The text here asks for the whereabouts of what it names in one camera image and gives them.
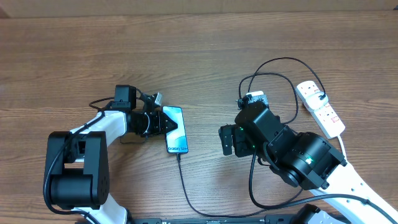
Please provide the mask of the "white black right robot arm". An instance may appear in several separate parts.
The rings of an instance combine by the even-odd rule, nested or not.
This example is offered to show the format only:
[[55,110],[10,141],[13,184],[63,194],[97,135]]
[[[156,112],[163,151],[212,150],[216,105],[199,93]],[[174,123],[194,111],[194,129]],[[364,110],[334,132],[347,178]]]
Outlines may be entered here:
[[261,91],[248,93],[237,103],[240,112],[234,124],[218,131],[223,153],[260,158],[285,183],[313,194],[283,207],[324,200],[351,223],[397,223],[397,210],[325,138],[311,132],[294,133],[271,112]]

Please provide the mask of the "blue Samsung smartphone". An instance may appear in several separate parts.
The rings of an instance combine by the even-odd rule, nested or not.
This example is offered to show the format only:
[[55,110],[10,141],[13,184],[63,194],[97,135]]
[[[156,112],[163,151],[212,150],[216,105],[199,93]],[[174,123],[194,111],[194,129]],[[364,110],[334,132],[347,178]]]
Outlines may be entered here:
[[186,154],[188,143],[182,109],[175,106],[164,106],[162,112],[167,152],[170,154]]

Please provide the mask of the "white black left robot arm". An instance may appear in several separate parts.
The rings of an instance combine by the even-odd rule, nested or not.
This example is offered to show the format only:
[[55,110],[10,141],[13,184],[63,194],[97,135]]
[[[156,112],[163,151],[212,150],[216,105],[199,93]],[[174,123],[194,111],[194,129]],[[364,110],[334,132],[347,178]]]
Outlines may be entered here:
[[43,196],[59,215],[81,215],[87,223],[132,223],[129,210],[111,196],[108,146],[127,133],[147,139],[177,128],[161,112],[162,94],[116,85],[96,116],[79,128],[54,131],[47,141]]

